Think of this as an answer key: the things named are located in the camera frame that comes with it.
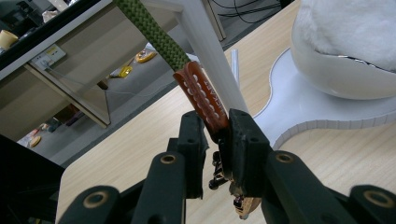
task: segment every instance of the white pole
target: white pole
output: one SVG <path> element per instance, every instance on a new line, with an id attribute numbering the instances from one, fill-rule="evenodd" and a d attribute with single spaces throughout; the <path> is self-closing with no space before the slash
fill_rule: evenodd
<path id="1" fill-rule="evenodd" d="M 236 84 L 239 86 L 239 58 L 238 49 L 231 50 L 231 70 L 233 71 L 233 77 L 235 78 Z"/>
<path id="2" fill-rule="evenodd" d="M 178 24 L 186 34 L 224 107 L 248 112 L 248 107 L 235 82 L 230 65 L 207 17 L 201 0 L 145 0 L 151 6 L 174 8 Z"/>

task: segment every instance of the small yellow item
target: small yellow item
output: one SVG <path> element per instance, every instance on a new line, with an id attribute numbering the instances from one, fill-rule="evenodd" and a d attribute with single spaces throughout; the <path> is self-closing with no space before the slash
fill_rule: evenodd
<path id="1" fill-rule="evenodd" d="M 30 147 L 35 147 L 37 144 L 40 142 L 41 136 L 35 136 L 31 141 L 30 141 Z"/>
<path id="2" fill-rule="evenodd" d="M 110 74 L 110 77 L 127 77 L 132 71 L 132 66 L 123 66 Z"/>
<path id="3" fill-rule="evenodd" d="M 145 63 L 150 61 L 152 58 L 155 57 L 155 55 L 157 55 L 156 52 L 150 52 L 147 53 L 144 49 L 142 51 L 140 51 L 138 54 L 136 54 L 136 61 L 138 63 Z"/>

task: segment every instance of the white cotton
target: white cotton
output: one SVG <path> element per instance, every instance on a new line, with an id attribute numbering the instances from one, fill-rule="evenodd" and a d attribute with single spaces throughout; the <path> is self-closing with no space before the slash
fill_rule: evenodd
<path id="1" fill-rule="evenodd" d="M 396 0 L 302 0 L 294 29 L 319 53 L 396 71 Z"/>

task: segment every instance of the yellow object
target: yellow object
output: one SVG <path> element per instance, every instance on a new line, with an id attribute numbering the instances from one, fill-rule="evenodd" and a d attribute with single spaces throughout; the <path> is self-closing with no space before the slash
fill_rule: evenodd
<path id="1" fill-rule="evenodd" d="M 150 61 L 152 58 L 155 57 L 155 55 L 157 55 L 156 52 L 150 52 L 150 53 L 146 53 L 145 50 L 140 51 L 138 54 L 136 54 L 136 61 L 138 63 L 145 63 Z"/>
<path id="2" fill-rule="evenodd" d="M 18 40 L 18 37 L 9 31 L 2 30 L 0 33 L 0 47 L 7 50 L 9 47 Z"/>
<path id="3" fill-rule="evenodd" d="M 35 147 L 40 142 L 41 136 L 36 136 L 30 141 L 30 147 Z"/>
<path id="4" fill-rule="evenodd" d="M 123 66 L 110 74 L 110 77 L 127 77 L 132 71 L 132 66 Z"/>

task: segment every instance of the white bowl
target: white bowl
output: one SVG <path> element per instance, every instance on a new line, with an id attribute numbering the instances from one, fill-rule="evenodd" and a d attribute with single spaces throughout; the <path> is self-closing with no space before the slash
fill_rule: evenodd
<path id="1" fill-rule="evenodd" d="M 354 100 L 396 95 L 396 73 L 349 58 L 318 53 L 301 36 L 300 29 L 294 24 L 290 48 L 292 59 L 299 73 L 320 91 Z"/>

